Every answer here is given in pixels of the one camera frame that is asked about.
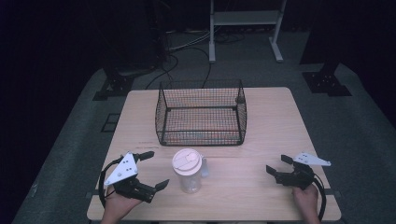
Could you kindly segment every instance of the dark background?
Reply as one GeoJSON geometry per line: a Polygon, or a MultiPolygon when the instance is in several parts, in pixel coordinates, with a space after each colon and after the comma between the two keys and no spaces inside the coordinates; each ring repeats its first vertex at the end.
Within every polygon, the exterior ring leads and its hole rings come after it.
{"type": "MultiPolygon", "coordinates": [[[[227,1],[217,2],[218,10],[226,8],[227,1]]],[[[264,2],[231,1],[230,6],[278,7],[264,2]]],[[[81,90],[102,67],[98,55],[115,50],[136,68],[157,66],[161,42],[147,40],[168,30],[208,28],[209,1],[162,1],[159,11],[147,3],[1,0],[0,215],[5,223],[18,211],[81,90]]],[[[323,63],[329,49],[335,50],[394,126],[395,10],[391,0],[290,0],[282,25],[288,32],[311,28],[302,63],[323,63]]]]}

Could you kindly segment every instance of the cup lid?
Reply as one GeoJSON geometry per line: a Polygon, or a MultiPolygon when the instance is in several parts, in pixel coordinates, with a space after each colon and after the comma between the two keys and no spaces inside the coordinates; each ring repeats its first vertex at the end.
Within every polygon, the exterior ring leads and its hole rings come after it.
{"type": "Polygon", "coordinates": [[[194,175],[201,169],[201,154],[192,148],[181,149],[172,159],[172,165],[180,175],[194,175]]]}

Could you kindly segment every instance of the wire cage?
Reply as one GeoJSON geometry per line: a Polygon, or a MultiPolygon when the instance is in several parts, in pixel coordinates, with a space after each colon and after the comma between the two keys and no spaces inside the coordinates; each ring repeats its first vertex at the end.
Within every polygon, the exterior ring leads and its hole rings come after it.
{"type": "Polygon", "coordinates": [[[163,146],[239,146],[247,119],[239,79],[160,83],[155,128],[163,146]]]}

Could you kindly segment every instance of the gray carpet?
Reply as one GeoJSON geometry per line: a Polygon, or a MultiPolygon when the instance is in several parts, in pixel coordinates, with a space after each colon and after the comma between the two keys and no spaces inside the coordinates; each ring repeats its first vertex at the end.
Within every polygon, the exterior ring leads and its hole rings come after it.
{"type": "MultiPolygon", "coordinates": [[[[352,96],[311,93],[302,72],[318,71],[321,64],[299,65],[308,33],[281,32],[283,63],[276,62],[268,36],[245,34],[239,42],[217,44],[217,61],[211,65],[209,79],[240,78],[245,87],[288,87],[318,155],[332,162],[325,173],[332,189],[340,193],[337,202],[343,214],[343,220],[335,223],[394,223],[394,128],[358,76],[343,65],[335,75],[352,96]]],[[[194,38],[169,35],[172,46],[194,38]]],[[[207,52],[207,41],[194,47],[207,52]]],[[[200,50],[184,49],[173,55],[178,58],[177,67],[169,72],[174,80],[206,77],[209,63],[200,50]]],[[[169,69],[175,62],[169,57],[163,66],[169,69]]],[[[162,72],[158,69],[136,78],[133,90],[145,89],[162,72]]],[[[26,197],[14,223],[90,223],[86,217],[90,196],[112,139],[112,133],[103,133],[102,128],[108,114],[120,113],[125,101],[125,97],[92,100],[105,79],[102,70],[92,75],[36,178],[36,192],[26,197]]],[[[167,79],[162,76],[148,88],[158,89],[159,81],[167,79]]]]}

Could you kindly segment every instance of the hand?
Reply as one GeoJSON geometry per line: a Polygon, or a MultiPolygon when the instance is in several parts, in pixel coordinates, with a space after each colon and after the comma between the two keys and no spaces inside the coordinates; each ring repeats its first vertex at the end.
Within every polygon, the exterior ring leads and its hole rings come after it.
{"type": "Polygon", "coordinates": [[[312,184],[305,190],[293,188],[294,202],[307,224],[318,224],[318,189],[312,184]]]}
{"type": "Polygon", "coordinates": [[[125,198],[114,191],[111,185],[107,188],[106,208],[103,213],[101,224],[116,224],[123,217],[138,206],[142,201],[137,199],[125,198]]]}

